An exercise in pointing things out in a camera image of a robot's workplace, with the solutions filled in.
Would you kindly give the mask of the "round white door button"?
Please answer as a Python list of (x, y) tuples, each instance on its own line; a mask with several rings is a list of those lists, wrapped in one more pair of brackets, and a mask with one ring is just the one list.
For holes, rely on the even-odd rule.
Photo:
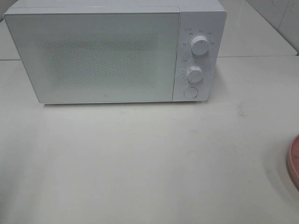
[(186, 98), (191, 98), (191, 99), (194, 99), (196, 98), (198, 95), (198, 90), (197, 88), (194, 88), (194, 87), (190, 87), (190, 88), (187, 88), (185, 91), (184, 91), (184, 96)]

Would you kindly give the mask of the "white microwave knob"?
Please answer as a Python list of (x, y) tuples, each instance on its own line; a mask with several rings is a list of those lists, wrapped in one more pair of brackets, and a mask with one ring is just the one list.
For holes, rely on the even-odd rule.
[(209, 51), (210, 40), (205, 35), (198, 35), (192, 38), (190, 44), (192, 53), (194, 55), (201, 56)]
[(192, 66), (186, 72), (187, 80), (191, 83), (200, 82), (203, 79), (204, 72), (199, 66)]

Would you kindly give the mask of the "pink round plate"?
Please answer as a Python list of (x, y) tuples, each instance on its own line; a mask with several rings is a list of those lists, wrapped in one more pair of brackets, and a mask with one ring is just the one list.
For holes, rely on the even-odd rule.
[(287, 156), (287, 169), (294, 186), (299, 189), (299, 136), (290, 144)]

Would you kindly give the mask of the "white microwave oven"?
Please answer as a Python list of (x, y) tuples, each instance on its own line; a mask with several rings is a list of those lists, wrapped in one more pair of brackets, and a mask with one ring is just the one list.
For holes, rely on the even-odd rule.
[[(4, 13), (3, 18), (5, 20), (6, 15), (20, 14), (158, 13), (179, 14), (173, 95), (169, 102), (207, 100), (227, 18), (225, 9), (217, 0), (19, 0)], [(205, 35), (210, 40), (209, 51), (201, 56), (192, 53), (190, 44), (192, 38), (198, 35)], [(204, 76), (200, 82), (191, 83), (187, 80), (186, 72), (192, 66), (199, 66), (203, 70)], [(184, 91), (190, 87), (198, 90), (194, 99), (184, 96)]]

